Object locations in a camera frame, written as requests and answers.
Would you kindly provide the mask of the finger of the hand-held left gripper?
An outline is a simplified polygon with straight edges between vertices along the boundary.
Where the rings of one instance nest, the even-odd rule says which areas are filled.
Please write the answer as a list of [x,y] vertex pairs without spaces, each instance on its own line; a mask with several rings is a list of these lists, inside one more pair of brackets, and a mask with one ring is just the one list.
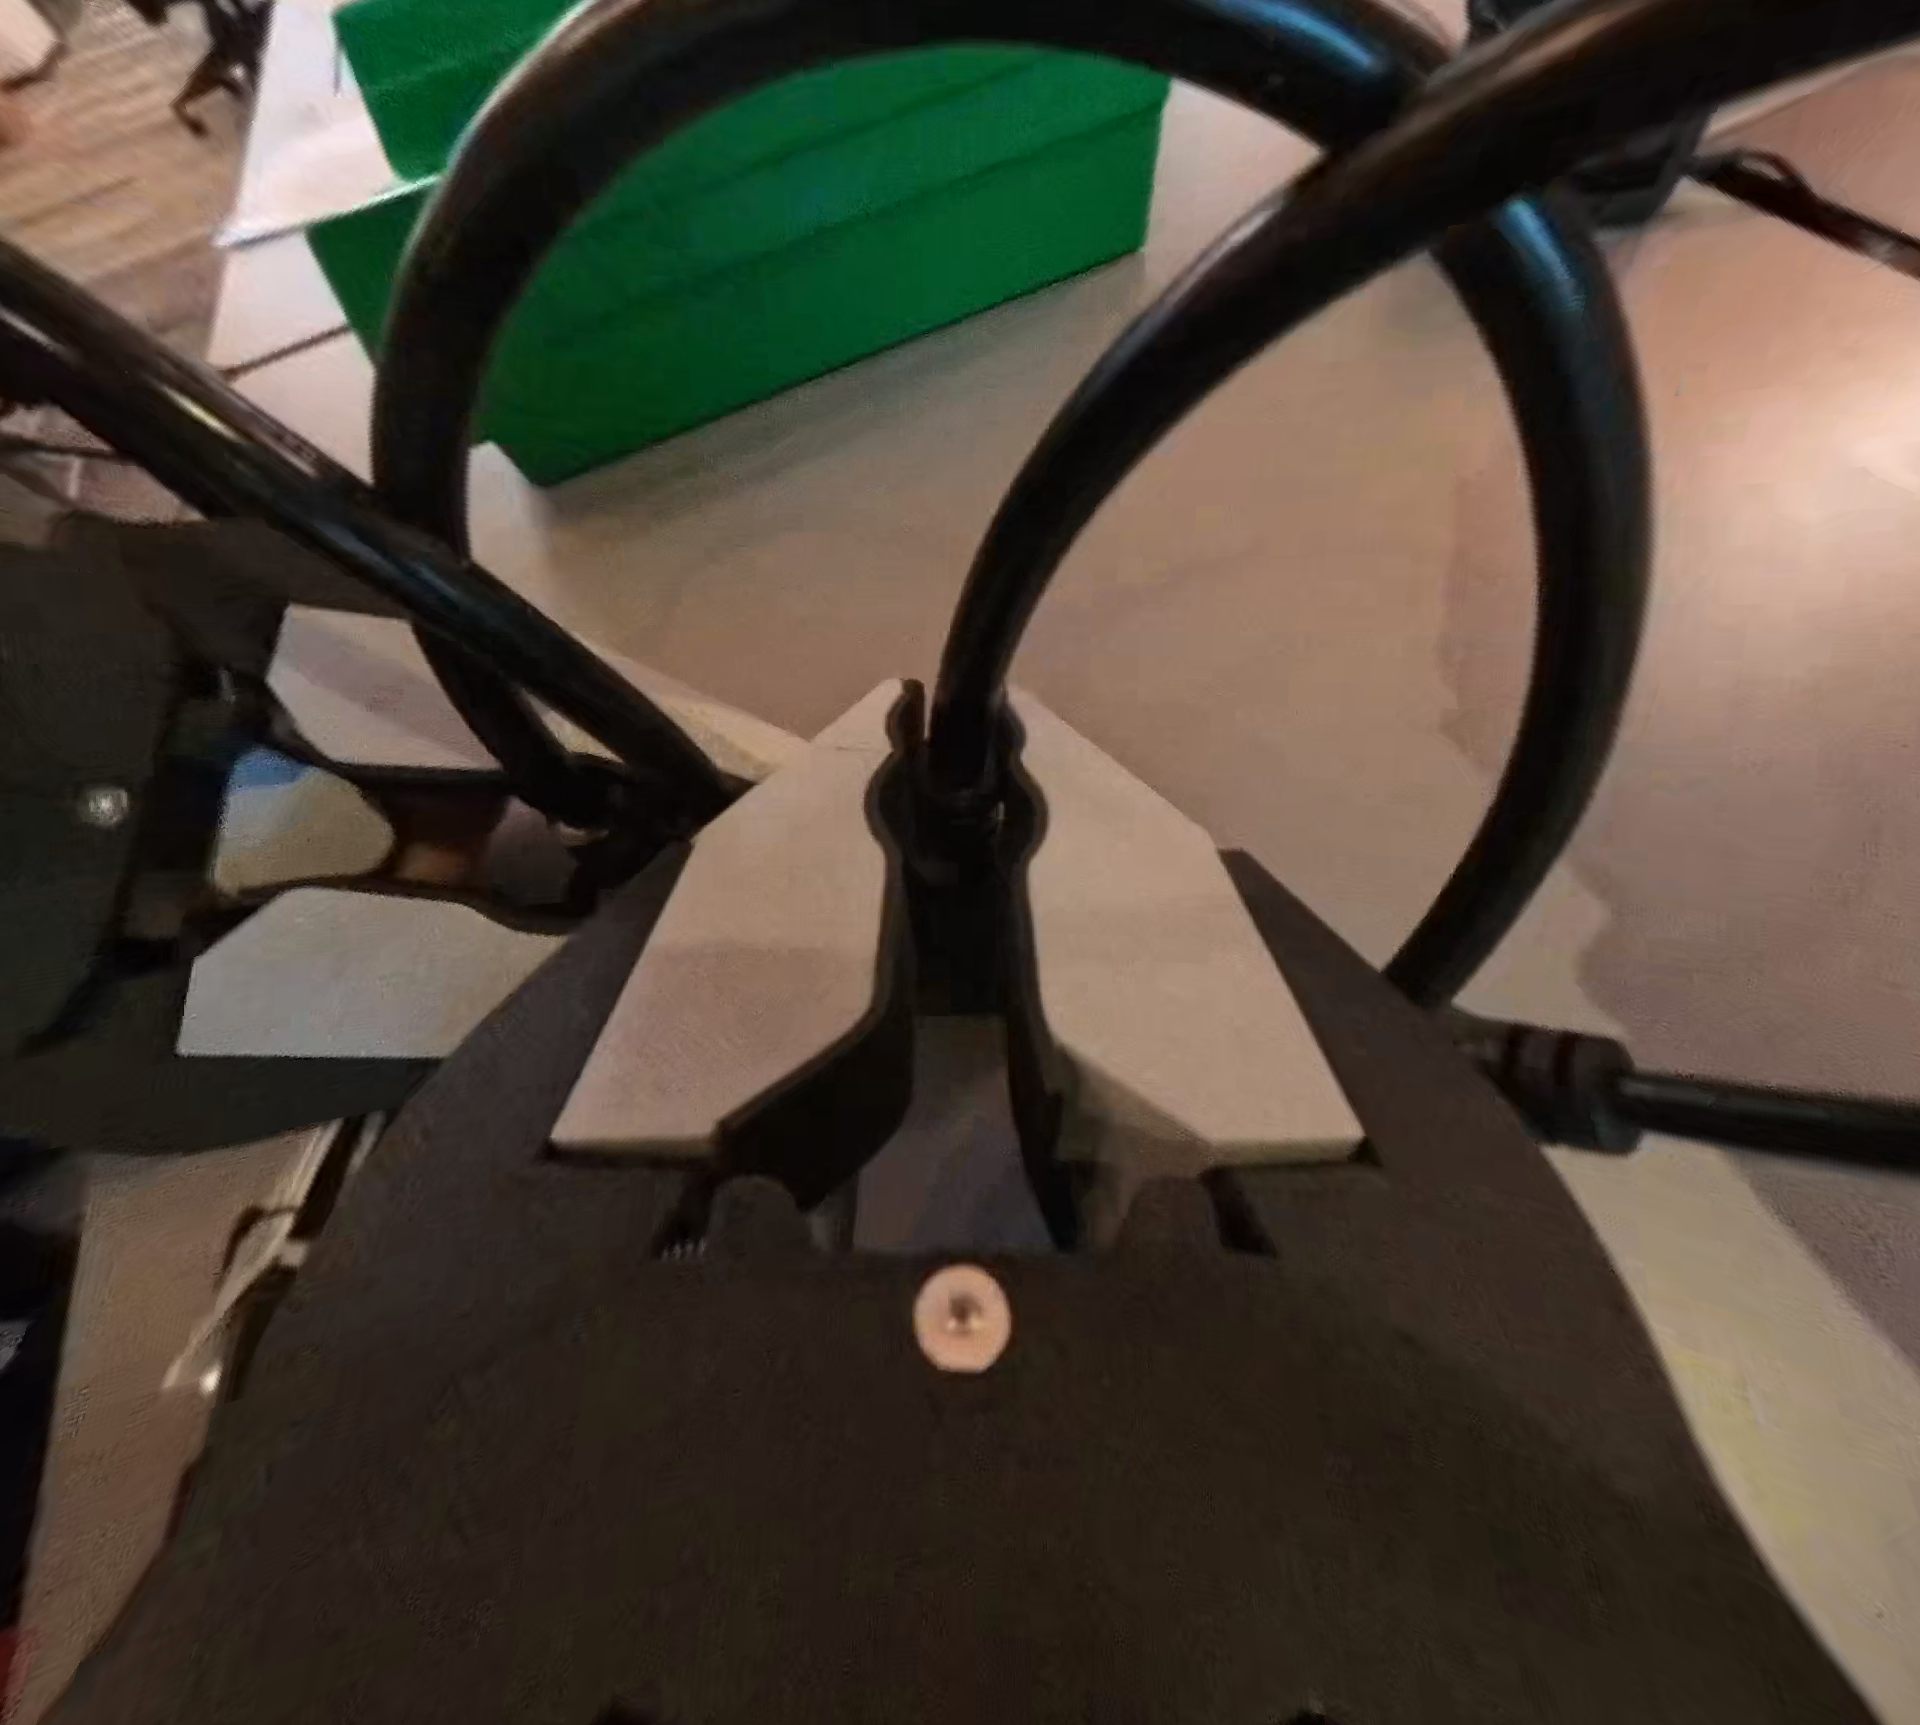
[[[808,743],[748,711],[708,699],[630,656],[593,651],[647,696],[722,772],[758,782]],[[266,684],[299,738],[348,766],[491,771],[411,629],[387,616],[287,608]]]
[[176,1050],[443,1058],[562,944],[457,901],[298,888],[194,959]]

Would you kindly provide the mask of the green plastic bin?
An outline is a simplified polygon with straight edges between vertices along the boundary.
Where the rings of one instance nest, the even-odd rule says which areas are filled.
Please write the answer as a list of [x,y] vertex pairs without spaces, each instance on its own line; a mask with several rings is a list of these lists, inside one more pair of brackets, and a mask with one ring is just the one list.
[[[500,80],[579,0],[354,0],[331,19],[396,173],[306,230],[380,357],[396,269]],[[930,47],[756,90],[635,160],[516,301],[472,429],[559,485],[1140,247],[1169,82]]]

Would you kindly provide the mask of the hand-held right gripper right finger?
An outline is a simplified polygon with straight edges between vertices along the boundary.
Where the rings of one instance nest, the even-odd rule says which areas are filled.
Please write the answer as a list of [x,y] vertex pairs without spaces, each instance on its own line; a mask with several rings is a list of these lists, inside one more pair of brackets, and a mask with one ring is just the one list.
[[1001,753],[1003,1004],[1050,1240],[1141,1185],[1355,1160],[1366,1134],[1211,837],[1016,690]]

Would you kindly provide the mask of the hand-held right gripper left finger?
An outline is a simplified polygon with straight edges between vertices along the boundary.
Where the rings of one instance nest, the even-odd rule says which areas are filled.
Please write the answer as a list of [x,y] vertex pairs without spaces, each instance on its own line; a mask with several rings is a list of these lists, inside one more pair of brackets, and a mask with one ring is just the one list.
[[766,1178],[814,1208],[898,1131],[914,955],[880,793],[917,730],[917,682],[884,682],[693,839],[553,1155]]

